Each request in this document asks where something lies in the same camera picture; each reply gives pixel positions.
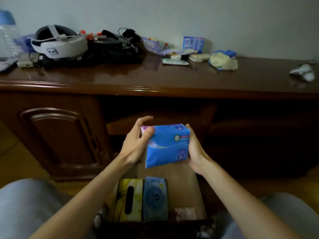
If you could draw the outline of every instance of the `gray wall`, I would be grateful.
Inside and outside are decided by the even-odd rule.
[[[0,0],[22,34],[48,24],[79,31],[135,29],[181,47],[205,37],[205,50],[242,56],[312,59],[319,54],[319,0]]]

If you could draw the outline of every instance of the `hand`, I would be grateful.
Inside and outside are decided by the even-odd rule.
[[[139,160],[149,139],[154,135],[154,128],[148,127],[144,131],[143,136],[141,138],[139,137],[143,123],[153,120],[153,118],[152,116],[146,116],[137,119],[132,130],[126,135],[119,157],[124,158],[131,166]]]
[[[188,147],[190,160],[188,160],[188,165],[194,170],[195,173],[203,175],[207,162],[212,161],[212,159],[207,155],[207,153],[205,153],[190,125],[186,124],[186,127],[190,129]]]

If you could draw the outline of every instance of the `cabinet door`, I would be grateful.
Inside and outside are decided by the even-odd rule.
[[[53,179],[93,178],[112,160],[101,107],[94,97],[32,93],[1,97],[11,102],[1,117]]]

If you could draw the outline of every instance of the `floor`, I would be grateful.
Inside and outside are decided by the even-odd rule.
[[[0,188],[23,178],[49,179],[48,173],[34,159],[17,137],[0,121]],[[77,194],[87,182],[51,181],[60,191],[70,195]],[[319,213],[319,166],[299,179],[259,179],[241,180],[243,187],[256,197],[263,197],[271,192],[288,192],[304,200]],[[223,208],[221,202],[209,187],[199,180],[207,217]]]

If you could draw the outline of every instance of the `blue bottle cap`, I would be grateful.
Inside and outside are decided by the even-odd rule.
[[[0,25],[16,25],[16,21],[14,21],[11,12],[8,10],[0,10]]]

